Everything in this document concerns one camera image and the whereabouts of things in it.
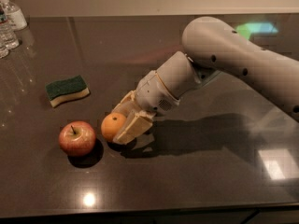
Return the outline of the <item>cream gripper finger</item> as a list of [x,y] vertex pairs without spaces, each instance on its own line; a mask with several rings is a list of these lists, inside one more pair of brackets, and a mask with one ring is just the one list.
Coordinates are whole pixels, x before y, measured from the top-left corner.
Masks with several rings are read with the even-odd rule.
[[120,113],[124,116],[129,116],[136,112],[135,92],[129,91],[121,101],[112,109],[112,113]]
[[146,132],[153,123],[153,114],[144,110],[132,110],[120,130],[113,138],[118,145],[127,145]]

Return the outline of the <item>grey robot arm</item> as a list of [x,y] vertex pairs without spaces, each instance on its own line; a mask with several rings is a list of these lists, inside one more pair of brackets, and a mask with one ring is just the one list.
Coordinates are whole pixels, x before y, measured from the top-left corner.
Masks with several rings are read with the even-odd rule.
[[126,121],[112,138],[126,145],[149,130],[154,118],[179,106],[187,91],[205,87],[218,73],[236,77],[299,120],[299,62],[248,41],[213,17],[191,21],[183,31],[183,50],[150,71],[115,106]]

